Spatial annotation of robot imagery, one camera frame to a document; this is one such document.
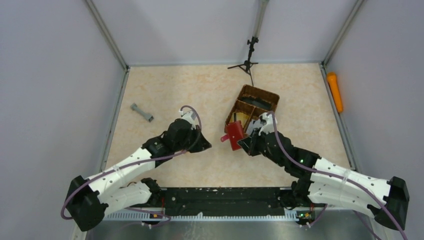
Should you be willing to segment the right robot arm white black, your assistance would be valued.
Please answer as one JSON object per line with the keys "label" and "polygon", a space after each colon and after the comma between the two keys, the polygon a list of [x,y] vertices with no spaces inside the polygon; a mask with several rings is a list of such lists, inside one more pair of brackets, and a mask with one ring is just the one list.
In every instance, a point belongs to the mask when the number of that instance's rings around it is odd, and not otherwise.
{"label": "right robot arm white black", "polygon": [[405,229],[410,196],[402,178],[387,180],[352,171],[293,146],[281,133],[255,130],[237,143],[249,156],[262,155],[298,179],[291,185],[297,205],[333,205],[369,216],[386,228]]}

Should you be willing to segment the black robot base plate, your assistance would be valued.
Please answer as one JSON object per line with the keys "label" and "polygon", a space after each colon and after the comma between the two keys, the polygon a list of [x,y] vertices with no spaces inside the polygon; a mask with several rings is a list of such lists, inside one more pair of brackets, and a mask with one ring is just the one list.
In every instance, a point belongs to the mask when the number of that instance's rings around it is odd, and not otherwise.
{"label": "black robot base plate", "polygon": [[310,207],[306,197],[286,187],[168,187],[152,194],[141,208],[158,208],[168,216],[282,216]]}

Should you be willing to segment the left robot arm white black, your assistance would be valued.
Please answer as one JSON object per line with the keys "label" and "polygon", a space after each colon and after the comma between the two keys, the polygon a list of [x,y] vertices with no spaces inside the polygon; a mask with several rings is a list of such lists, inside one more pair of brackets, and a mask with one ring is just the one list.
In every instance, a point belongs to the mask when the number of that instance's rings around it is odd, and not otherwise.
{"label": "left robot arm white black", "polygon": [[143,143],[135,152],[110,168],[89,177],[78,175],[71,180],[61,217],[73,220],[83,232],[96,227],[105,216],[136,204],[154,207],[160,193],[153,180],[125,185],[144,172],[153,170],[185,153],[199,153],[211,148],[202,134],[202,125],[183,117],[168,129]]}

